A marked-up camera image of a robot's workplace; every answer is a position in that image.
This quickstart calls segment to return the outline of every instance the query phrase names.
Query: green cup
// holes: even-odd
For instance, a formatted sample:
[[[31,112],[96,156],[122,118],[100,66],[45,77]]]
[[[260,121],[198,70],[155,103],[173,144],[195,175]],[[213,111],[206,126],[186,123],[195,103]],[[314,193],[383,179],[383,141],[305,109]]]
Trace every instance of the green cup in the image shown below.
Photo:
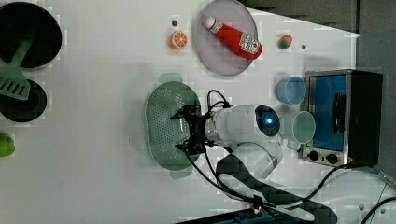
[[[287,112],[280,118],[280,135],[288,141],[288,148],[299,149],[314,137],[316,123],[306,111]]]
[[[14,153],[14,140],[7,136],[0,136],[0,157],[6,157]]]

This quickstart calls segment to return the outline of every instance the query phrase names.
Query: oven knob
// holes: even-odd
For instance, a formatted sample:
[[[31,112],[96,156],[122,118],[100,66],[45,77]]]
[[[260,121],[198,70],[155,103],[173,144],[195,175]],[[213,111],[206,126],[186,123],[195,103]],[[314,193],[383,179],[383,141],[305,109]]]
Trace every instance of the oven knob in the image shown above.
[[[334,154],[330,154],[326,159],[330,164],[336,164],[338,162],[337,156]]]
[[[311,159],[312,161],[317,161],[319,158],[319,154],[316,151],[311,151],[308,154],[309,159]]]

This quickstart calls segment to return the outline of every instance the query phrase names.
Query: spatula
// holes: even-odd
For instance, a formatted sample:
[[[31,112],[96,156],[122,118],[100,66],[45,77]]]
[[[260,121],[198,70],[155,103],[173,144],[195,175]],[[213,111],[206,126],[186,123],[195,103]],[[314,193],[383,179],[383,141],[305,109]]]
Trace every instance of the spatula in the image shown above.
[[[32,45],[34,35],[29,32],[21,41],[11,62],[0,68],[0,94],[18,99],[27,100],[30,84],[22,73],[21,63]]]

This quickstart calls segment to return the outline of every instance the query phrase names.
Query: orange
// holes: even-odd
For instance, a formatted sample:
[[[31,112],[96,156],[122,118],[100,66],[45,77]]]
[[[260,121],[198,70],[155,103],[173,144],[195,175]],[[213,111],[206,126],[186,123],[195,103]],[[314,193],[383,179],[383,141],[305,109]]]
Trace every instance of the orange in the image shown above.
[[[171,48],[183,49],[187,45],[187,36],[181,31],[175,31],[171,36]]]

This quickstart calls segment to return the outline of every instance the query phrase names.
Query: blue cup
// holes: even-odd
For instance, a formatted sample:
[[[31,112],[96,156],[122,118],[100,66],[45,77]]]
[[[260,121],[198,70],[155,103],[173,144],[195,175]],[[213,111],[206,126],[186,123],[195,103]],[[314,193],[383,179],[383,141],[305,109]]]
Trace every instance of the blue cup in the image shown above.
[[[277,99],[287,105],[300,104],[306,95],[305,82],[300,77],[285,77],[277,83]]]

